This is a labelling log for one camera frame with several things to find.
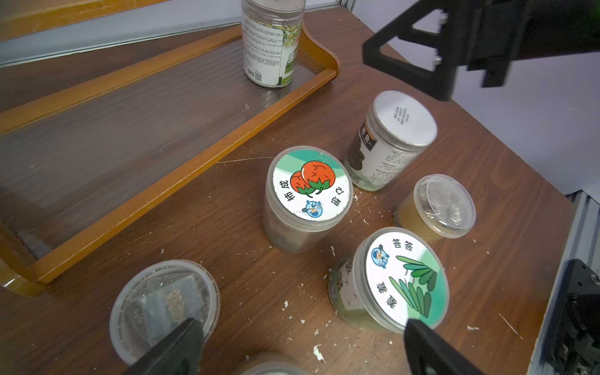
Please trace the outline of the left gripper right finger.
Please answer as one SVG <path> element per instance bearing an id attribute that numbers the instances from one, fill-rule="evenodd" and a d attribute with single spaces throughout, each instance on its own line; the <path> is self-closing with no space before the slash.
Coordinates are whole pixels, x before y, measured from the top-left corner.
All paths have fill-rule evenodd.
<path id="1" fill-rule="evenodd" d="M 412 374 L 483 374 L 421 320 L 407 321 L 404 345 Z"/>

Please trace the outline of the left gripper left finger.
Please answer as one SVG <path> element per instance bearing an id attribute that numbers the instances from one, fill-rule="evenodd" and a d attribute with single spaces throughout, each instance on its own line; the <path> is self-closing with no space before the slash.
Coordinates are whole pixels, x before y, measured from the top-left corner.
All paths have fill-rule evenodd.
<path id="1" fill-rule="evenodd" d="M 203 325 L 187 319 L 123 374 L 197 374 L 204 344 Z"/>

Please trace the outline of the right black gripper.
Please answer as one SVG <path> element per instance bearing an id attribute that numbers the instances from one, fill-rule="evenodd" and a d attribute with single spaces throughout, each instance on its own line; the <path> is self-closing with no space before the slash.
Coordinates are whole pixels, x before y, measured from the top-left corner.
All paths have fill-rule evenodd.
<path id="1" fill-rule="evenodd" d="M 376 33 L 363 63 L 437 99 L 450 100 L 463 48 L 483 88 L 505 84 L 512 62 L 599 50 L 598 1 L 480 1 L 467 42 L 468 1 L 365 1 Z"/>

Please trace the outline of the small clear seed cup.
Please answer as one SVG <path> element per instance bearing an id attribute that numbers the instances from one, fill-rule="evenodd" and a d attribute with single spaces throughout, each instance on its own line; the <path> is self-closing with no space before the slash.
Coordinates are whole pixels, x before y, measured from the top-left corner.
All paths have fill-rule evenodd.
<path id="1" fill-rule="evenodd" d="M 213 276 L 185 259 L 158 262 L 122 289 L 109 318 L 117 355 L 131 366 L 187 319 L 201 323 L 203 338 L 214 333 L 220 292 Z"/>

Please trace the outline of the white lid jar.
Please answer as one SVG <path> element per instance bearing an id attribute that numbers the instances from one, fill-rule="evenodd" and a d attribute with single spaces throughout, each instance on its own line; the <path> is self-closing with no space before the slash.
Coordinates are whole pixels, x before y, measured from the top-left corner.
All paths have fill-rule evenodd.
<path id="1" fill-rule="evenodd" d="M 379 191 L 433 144 L 437 135 L 434 117 L 419 101 L 402 92 L 381 92 L 345 153 L 345 168 L 356 187 Z"/>

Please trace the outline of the green leaf lid jar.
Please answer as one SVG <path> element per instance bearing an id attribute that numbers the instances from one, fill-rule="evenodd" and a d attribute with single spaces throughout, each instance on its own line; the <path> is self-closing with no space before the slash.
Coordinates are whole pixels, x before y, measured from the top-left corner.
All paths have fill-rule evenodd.
<path id="1" fill-rule="evenodd" d="M 434 329 L 449 306 L 445 269 L 431 246 L 400 227 L 385 227 L 361 242 L 331 271 L 337 314 L 361 330 L 403 333 L 409 320 Z"/>

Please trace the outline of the sunflower lid jar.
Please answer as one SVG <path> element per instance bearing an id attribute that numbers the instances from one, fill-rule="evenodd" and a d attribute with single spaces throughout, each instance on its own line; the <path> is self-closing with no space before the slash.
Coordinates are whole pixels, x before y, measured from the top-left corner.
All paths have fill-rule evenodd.
<path id="1" fill-rule="evenodd" d="M 233 371 L 240 375 L 307 375 L 294 360 L 276 352 L 260 352 L 243 360 Z"/>

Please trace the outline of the small yellow seed cup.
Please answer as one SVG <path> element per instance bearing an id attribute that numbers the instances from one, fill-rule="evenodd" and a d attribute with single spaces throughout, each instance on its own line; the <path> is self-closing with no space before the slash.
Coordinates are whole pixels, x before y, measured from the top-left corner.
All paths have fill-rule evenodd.
<path id="1" fill-rule="evenodd" d="M 432 244 L 465 236 L 475 225 L 475 204 L 459 181 L 443 174 L 421 178 L 395 210 L 395 223 Z"/>

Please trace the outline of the strawberry lid jar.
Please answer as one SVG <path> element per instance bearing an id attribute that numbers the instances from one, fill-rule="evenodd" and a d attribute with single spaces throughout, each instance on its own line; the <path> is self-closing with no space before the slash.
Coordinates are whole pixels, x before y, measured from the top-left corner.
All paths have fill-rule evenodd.
<path id="1" fill-rule="evenodd" d="M 307 253 L 350 211 L 353 183 L 331 153 L 309 145 L 279 153 L 270 164 L 262 226 L 290 254 Z"/>

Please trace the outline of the green label white-lid jar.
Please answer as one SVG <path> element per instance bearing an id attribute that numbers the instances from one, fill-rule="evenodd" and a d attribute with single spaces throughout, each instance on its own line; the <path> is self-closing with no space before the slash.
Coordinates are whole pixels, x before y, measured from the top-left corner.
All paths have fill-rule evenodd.
<path id="1" fill-rule="evenodd" d="M 243 67 L 248 79 L 266 88 L 293 80 L 306 2 L 243 0 Z"/>

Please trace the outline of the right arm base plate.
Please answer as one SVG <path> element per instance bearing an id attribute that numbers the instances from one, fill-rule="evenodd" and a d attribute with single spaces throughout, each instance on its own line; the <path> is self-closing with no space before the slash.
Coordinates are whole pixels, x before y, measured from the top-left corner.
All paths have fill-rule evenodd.
<path id="1" fill-rule="evenodd" d="M 542 358 L 559 374 L 599 373 L 599 277 L 579 259 L 567 263 Z"/>

